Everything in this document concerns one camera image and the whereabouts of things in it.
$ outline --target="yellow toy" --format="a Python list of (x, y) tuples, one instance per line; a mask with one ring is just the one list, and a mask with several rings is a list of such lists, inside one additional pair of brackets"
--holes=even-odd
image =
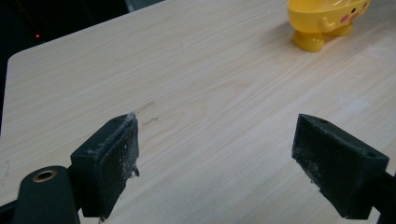
[(371, 0), (288, 0), (294, 44), (305, 51), (321, 51), (324, 35), (349, 35), (352, 21), (366, 12)]

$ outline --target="light wood tabletop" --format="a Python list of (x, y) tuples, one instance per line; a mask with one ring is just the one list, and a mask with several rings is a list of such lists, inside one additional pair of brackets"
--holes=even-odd
[(8, 62), (0, 204), (134, 111), (141, 176), (108, 223), (376, 223), (375, 209), (342, 219), (291, 146), (298, 114), (320, 117), (389, 156), (394, 175), (395, 15), (396, 1), (373, 0), (352, 35), (307, 53), (286, 0), (166, 0), (22, 51)]

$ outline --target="yellow bowl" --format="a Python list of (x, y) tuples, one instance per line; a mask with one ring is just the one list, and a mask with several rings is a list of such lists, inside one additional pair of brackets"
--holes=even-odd
[[(322, 35), (348, 35), (352, 29), (352, 21), (364, 14), (370, 3), (371, 0), (289, 0), (289, 21), (299, 38), (311, 35), (316, 38)], [(299, 46), (301, 43), (296, 43), (296, 34), (294, 43), (304, 49)]]

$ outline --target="wood grain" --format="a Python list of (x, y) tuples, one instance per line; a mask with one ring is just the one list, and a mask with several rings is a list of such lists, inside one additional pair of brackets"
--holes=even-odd
[(108, 223), (376, 223), (374, 209), (340, 218), (290, 153), (305, 113), (396, 172), (395, 13), (374, 1), (351, 36), (312, 54), (291, 43), (286, 1), (166, 0), (20, 52), (8, 63), (0, 204), (135, 111), (141, 176)]

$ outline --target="wooden table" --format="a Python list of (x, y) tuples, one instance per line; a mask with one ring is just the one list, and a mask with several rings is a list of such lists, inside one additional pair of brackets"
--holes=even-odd
[[(373, 1), (320, 53), (293, 46), (286, 1), (166, 0), (14, 55), (0, 204), (34, 170), (135, 111), (141, 176), (108, 223), (376, 223), (342, 219), (290, 156), (299, 113), (390, 157), (396, 3)], [(82, 218), (97, 223), (97, 218)]]

